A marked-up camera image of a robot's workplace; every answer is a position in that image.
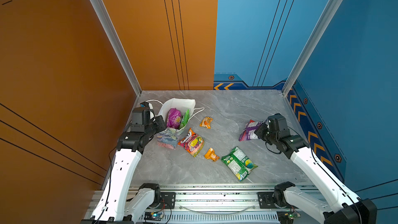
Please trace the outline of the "purple white snack bag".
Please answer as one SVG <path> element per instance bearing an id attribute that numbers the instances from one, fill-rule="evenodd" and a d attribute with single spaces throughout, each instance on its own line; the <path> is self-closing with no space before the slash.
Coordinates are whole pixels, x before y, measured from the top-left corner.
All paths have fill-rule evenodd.
<path id="1" fill-rule="evenodd" d="M 239 141 L 250 141 L 250 140 L 258 140 L 258 136 L 255 134 L 255 131 L 263 124 L 265 121 L 254 121 L 250 120 L 244 127 L 242 134 L 239 137 Z"/>

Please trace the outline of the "white paper bag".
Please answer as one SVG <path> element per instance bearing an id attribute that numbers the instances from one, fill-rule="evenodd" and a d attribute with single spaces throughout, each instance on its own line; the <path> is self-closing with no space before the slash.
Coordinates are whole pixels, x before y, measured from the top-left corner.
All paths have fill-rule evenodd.
<path id="1" fill-rule="evenodd" d="M 168 149 L 176 149 L 178 138 L 183 134 L 189 121 L 202 112 L 204 108 L 196 108 L 196 101 L 192 99 L 172 98 L 165 103 L 159 100 L 145 101 L 151 109 L 153 109 L 152 102 L 157 102 L 161 105 L 156 116 L 162 116 L 166 124 L 166 129 L 156 135 L 157 145 Z"/>

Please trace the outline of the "purple grape candy bag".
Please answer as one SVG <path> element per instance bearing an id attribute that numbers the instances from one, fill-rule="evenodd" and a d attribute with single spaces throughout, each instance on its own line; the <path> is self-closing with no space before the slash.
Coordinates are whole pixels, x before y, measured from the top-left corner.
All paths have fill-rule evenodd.
<path id="1" fill-rule="evenodd" d="M 168 116 L 167 116 L 167 124 L 166 126 L 168 128 L 172 128 L 172 129 L 179 129 L 180 126 L 180 122 L 181 122 L 181 111 L 179 111 L 176 108 L 171 108 Z"/>

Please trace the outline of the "large green chips bag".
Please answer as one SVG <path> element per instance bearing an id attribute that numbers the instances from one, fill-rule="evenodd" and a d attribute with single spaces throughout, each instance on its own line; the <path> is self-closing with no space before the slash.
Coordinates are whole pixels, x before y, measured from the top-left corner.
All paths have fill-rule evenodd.
<path id="1" fill-rule="evenodd" d="M 190 119 L 190 110 L 188 109 L 188 110 L 186 110 L 185 114 L 181 118 L 179 130 L 183 129 L 187 125 L 189 119 Z"/>

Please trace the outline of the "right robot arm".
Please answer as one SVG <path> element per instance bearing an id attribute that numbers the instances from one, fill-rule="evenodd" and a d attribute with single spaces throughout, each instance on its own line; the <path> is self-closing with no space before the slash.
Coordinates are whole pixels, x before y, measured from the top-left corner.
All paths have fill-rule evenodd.
<path id="1" fill-rule="evenodd" d="M 321 224 L 374 224 L 377 206 L 370 199 L 361 199 L 342 183 L 315 155 L 300 135 L 291 135 L 286 118 L 274 114 L 262 123 L 255 134 L 266 144 L 275 145 L 296 164 L 323 195 L 320 201 L 303 192 L 289 181 L 276 185 L 274 204 L 279 207 L 297 207 Z"/>

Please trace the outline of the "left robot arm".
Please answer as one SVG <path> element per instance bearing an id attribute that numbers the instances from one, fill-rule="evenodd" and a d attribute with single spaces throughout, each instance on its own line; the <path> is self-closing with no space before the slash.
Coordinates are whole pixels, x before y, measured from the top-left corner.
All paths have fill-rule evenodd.
<path id="1" fill-rule="evenodd" d="M 127 194 L 145 146 L 165 129 L 163 117 L 154 114 L 150 103 L 143 102 L 132 110 L 127 130 L 118 140 L 104 192 L 91 217 L 81 220 L 81 223 L 135 224 L 147 208 L 160 204 L 161 191 L 158 184 L 142 184 L 130 201 L 127 200 Z"/>

